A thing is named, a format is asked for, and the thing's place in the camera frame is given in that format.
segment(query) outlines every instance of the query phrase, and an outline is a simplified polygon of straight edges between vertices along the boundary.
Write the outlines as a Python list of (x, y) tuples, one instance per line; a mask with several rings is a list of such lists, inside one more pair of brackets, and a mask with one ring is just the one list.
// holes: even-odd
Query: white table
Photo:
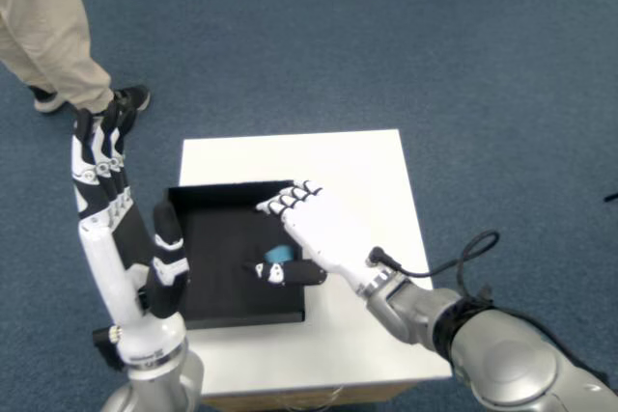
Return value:
[[(313, 179), (336, 192), (404, 267), (428, 270), (398, 130), (185, 140), (180, 185)], [(431, 281), (417, 282), (424, 288)], [(203, 396), (410, 383), (451, 370), (392, 338), (339, 276), (307, 288), (306, 320), (192, 330)]]

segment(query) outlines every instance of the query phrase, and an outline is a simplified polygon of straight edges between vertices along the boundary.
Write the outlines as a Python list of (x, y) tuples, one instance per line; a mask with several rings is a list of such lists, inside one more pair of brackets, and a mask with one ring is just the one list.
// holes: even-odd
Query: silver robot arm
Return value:
[(451, 289), (422, 289), (398, 271), (373, 265), (367, 228), (317, 184), (296, 182), (257, 209), (278, 215), (309, 256), (342, 275), (395, 338), (448, 360), (487, 410), (618, 410), (618, 397), (602, 381), (574, 366), (527, 322)]

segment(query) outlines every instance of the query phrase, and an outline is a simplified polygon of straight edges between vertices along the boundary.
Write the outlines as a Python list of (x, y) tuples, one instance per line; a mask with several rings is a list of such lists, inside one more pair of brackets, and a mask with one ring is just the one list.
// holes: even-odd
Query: blue object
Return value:
[(288, 245), (275, 246), (264, 255), (266, 262), (271, 264), (280, 264), (282, 262), (294, 260), (294, 250)]

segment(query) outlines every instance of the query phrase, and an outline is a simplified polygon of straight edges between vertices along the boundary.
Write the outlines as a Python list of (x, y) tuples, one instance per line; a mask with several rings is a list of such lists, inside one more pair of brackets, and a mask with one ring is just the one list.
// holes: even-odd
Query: person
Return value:
[(143, 85), (113, 91), (90, 44), (81, 0), (0, 0), (0, 61), (32, 90), (37, 111), (52, 113), (69, 102), (100, 114), (112, 100), (146, 109), (150, 91)]

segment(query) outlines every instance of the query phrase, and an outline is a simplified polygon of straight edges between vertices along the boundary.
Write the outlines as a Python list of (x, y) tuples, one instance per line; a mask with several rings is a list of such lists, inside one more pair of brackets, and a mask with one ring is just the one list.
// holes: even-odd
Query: black fingertip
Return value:
[(154, 231), (166, 243), (175, 243), (183, 238), (176, 211), (170, 202), (163, 200), (154, 207)]
[(256, 270), (255, 270), (256, 265), (257, 264), (255, 262), (245, 261), (242, 263), (242, 268), (246, 270), (247, 272), (249, 272), (251, 275), (257, 276)]
[(105, 134), (110, 134), (116, 128), (119, 115), (118, 103), (112, 101), (103, 113), (103, 121), (100, 123), (100, 128)]
[(122, 114), (120, 120), (118, 121), (118, 130), (120, 131), (121, 137), (126, 136), (131, 131), (136, 117), (137, 112), (133, 108), (127, 109)]
[(77, 111), (75, 115), (75, 137), (82, 143), (87, 143), (90, 139), (93, 128), (93, 115), (86, 109)]

